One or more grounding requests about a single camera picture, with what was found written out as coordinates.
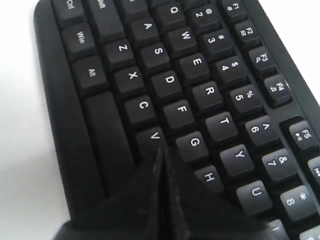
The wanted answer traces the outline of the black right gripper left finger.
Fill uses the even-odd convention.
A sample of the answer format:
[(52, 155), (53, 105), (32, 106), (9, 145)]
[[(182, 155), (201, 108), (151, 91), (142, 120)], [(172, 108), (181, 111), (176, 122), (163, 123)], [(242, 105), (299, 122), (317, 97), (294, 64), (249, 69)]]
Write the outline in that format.
[(55, 240), (159, 240), (160, 185), (164, 149), (148, 155), (133, 176), (108, 199), (65, 222)]

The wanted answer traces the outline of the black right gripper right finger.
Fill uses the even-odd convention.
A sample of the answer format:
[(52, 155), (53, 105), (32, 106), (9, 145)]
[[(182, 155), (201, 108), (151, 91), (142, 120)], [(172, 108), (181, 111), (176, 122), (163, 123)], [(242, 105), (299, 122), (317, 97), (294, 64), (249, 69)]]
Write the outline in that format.
[(172, 240), (275, 240), (267, 223), (210, 191), (170, 148), (162, 150), (162, 207)]

